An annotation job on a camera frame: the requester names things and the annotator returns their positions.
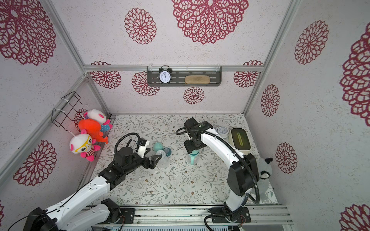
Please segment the teal nipple collar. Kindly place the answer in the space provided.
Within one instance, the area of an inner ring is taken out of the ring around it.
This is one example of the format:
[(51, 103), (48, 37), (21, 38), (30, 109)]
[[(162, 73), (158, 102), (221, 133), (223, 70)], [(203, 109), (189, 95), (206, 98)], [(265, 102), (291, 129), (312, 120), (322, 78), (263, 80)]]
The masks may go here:
[(164, 150), (164, 152), (165, 152), (165, 154), (166, 154), (167, 157), (170, 157), (171, 156), (172, 150), (170, 148), (165, 147), (163, 150)]

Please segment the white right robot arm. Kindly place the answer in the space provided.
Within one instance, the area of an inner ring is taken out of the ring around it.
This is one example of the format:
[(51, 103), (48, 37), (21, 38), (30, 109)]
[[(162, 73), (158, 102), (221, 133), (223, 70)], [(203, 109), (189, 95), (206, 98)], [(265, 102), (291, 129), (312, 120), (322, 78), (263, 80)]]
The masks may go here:
[(200, 155), (191, 164), (191, 155), (184, 147), (189, 141), (185, 135), (175, 134), (178, 124), (166, 120), (151, 120), (145, 126), (146, 135), (161, 141), (172, 150), (170, 157), (163, 157), (153, 174), (144, 178), (141, 200), (149, 205), (197, 205), (223, 203), (227, 210), (234, 211), (242, 206), (247, 197), (245, 190), (232, 191), (232, 165), (242, 167), (238, 156), (223, 143), (214, 129), (200, 138), (206, 143)]

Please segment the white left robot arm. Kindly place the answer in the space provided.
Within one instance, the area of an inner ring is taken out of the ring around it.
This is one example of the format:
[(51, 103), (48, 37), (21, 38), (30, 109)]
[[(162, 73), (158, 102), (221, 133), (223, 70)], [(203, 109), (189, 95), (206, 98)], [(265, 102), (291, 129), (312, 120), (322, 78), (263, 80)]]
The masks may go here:
[(83, 209), (92, 201), (120, 185), (138, 167), (154, 168), (155, 162), (145, 154), (149, 141), (139, 139), (137, 149), (129, 146), (115, 151), (114, 160), (97, 177), (73, 195), (45, 210), (36, 208), (27, 216), (25, 231), (83, 231), (95, 224), (115, 224), (123, 221), (120, 206), (111, 199), (103, 200), (88, 211)]

